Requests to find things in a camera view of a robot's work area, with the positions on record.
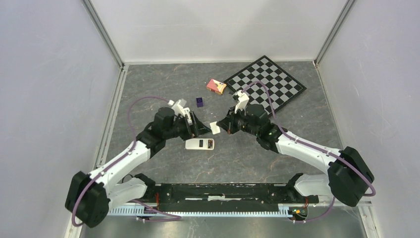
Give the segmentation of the red and white remote control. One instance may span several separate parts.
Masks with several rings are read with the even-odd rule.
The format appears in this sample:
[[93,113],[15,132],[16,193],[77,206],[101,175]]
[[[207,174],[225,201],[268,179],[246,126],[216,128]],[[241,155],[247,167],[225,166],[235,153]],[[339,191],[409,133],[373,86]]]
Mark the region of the red and white remote control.
[[213,150],[215,142],[210,138],[193,138],[185,141],[186,150]]

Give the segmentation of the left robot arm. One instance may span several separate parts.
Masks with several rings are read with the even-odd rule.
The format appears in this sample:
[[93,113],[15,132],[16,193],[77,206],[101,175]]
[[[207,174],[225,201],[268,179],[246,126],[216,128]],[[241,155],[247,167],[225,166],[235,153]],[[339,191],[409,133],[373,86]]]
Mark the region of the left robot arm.
[[152,185],[140,178],[132,178],[126,183],[119,181],[156,155],[167,140],[177,137],[189,140],[210,132],[211,129],[189,109],[176,112],[170,107],[160,108],[154,120],[120,154],[87,174],[79,171],[72,177],[65,208],[71,212],[73,226],[93,228],[114,207],[137,198],[152,201],[156,195]]

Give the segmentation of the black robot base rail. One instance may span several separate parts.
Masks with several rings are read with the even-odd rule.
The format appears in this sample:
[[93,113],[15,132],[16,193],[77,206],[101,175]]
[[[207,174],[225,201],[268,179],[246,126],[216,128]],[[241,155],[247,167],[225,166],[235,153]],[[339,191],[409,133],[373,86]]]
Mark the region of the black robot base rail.
[[111,215],[149,219],[179,217],[281,217],[303,220],[316,195],[303,196],[287,183],[155,183],[144,174],[148,186],[143,197],[110,211]]

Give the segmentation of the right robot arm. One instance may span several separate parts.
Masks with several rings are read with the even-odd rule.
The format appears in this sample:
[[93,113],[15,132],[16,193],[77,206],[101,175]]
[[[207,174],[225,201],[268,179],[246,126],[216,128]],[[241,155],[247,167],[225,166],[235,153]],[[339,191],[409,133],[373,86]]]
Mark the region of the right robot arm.
[[231,107],[217,126],[229,134],[243,131],[256,137],[264,149],[292,156],[323,172],[322,175],[300,175],[286,188],[286,196],[299,202],[305,196],[332,195],[347,206],[355,207],[371,189],[374,176],[360,153],[350,146],[335,149],[302,139],[271,122],[261,105],[243,110]]

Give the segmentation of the white battery cover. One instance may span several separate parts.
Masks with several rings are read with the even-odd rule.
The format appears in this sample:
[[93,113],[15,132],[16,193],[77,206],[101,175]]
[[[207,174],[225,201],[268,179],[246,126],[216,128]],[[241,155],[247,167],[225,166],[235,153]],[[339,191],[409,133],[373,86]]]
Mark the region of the white battery cover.
[[216,121],[210,123],[210,128],[211,128],[212,134],[220,133],[220,127],[217,125]]

